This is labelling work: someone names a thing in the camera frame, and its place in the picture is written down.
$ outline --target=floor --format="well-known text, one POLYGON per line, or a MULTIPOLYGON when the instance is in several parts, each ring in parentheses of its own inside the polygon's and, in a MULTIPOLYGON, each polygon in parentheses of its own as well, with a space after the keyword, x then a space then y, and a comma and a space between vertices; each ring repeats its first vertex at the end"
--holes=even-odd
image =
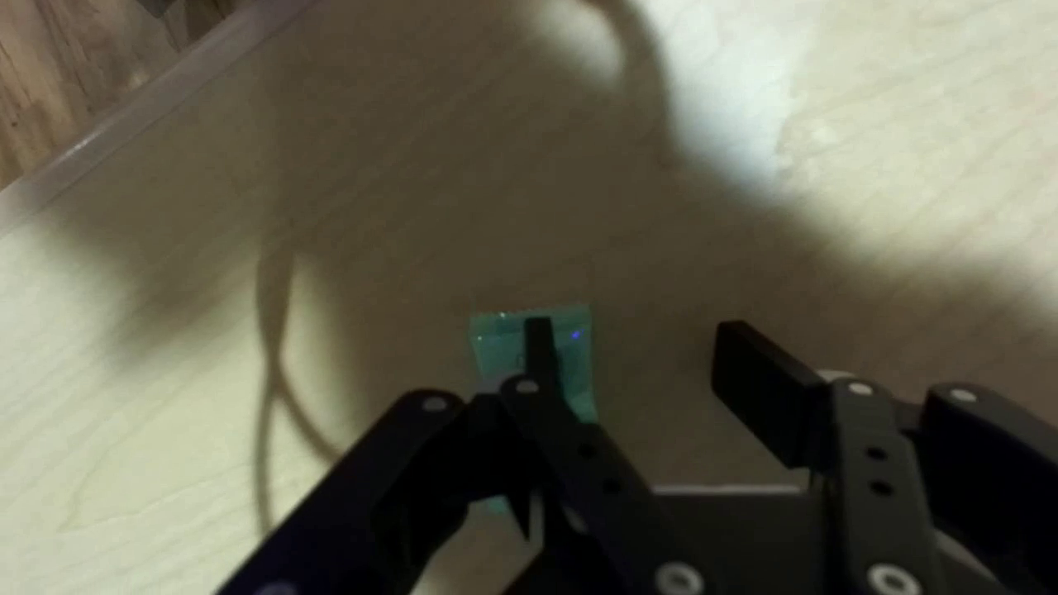
POLYGON ((232 0, 0 2, 0 188, 159 77, 232 0))

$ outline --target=screw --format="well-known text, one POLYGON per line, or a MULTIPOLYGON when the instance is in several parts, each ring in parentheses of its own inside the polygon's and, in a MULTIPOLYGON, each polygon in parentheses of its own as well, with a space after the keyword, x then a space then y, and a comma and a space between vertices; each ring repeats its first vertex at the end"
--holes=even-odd
POLYGON ((426 412, 442 412, 442 408, 451 408, 451 400, 447 400, 447 396, 426 396, 426 400, 423 400, 423 408, 426 408, 426 412))
POLYGON ((977 402, 977 396, 971 388, 963 388, 963 385, 954 385, 949 396, 963 400, 963 402, 977 402))
POLYGON ((873 396, 868 383, 848 383, 848 394, 873 396))
POLYGON ((522 380, 515 383, 515 394, 539 394, 539 383, 537 383, 532 377, 522 377, 522 380))
POLYGON ((256 595, 297 595, 291 580, 268 580, 256 595))
POLYGON ((876 595, 921 595, 918 577, 899 564, 868 564, 867 577, 876 595))
POLYGON ((656 576, 661 595, 705 595, 705 577, 695 564, 666 561, 656 576))

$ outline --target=bolt hole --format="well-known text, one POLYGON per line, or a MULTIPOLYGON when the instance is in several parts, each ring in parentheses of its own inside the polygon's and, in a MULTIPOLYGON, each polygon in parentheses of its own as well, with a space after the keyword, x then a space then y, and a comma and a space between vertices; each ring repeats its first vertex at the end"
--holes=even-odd
POLYGON ((891 591, 906 587, 899 576, 887 576, 884 585, 891 587, 891 591))
POLYGON ((447 396, 426 396, 426 400, 423 400, 423 408, 426 408, 426 412, 442 412, 442 408, 451 408, 451 400, 447 400, 447 396))
POLYGON ((891 487, 884 481, 884 479, 873 479, 873 481, 868 481, 868 493, 876 493, 876 494, 891 494, 891 487))
POLYGON ((873 396, 868 383, 848 383, 848 394, 873 396))
POLYGON ((705 580, 695 564, 668 561, 656 576, 661 595, 701 595, 705 580))
POLYGON ((537 383, 532 377, 522 377, 522 380, 515 383, 515 394, 539 394, 539 383, 537 383))
POLYGON ((601 479, 601 490, 613 493, 613 494, 617 494, 617 493, 623 493, 623 481, 608 477, 608 479, 601 479))
POLYGON ((966 388, 966 385, 954 385, 954 388, 951 388, 951 400, 977 402, 977 396, 975 396, 971 388, 966 388))

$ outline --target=wooden table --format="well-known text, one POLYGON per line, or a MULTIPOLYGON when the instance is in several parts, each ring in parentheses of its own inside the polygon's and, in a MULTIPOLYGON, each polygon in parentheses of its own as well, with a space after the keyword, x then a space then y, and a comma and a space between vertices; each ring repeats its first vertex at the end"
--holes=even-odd
MULTIPOLYGON (((1042 0, 262 2, 0 196, 0 591, 215 587, 468 314, 593 305, 650 481, 783 479, 705 385, 748 318, 1058 422, 1042 0)), ((423 591, 496 591, 475 513, 423 591)))

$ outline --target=green block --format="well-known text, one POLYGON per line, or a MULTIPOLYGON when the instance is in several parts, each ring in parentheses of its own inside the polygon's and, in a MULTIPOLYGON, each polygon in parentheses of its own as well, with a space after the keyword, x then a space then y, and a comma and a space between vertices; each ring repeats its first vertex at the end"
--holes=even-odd
POLYGON ((468 319, 474 368, 483 388, 496 388, 505 377, 526 371, 526 318, 550 318, 563 364, 563 394, 569 408, 594 422, 593 380, 593 314, 588 307, 496 309, 468 319))

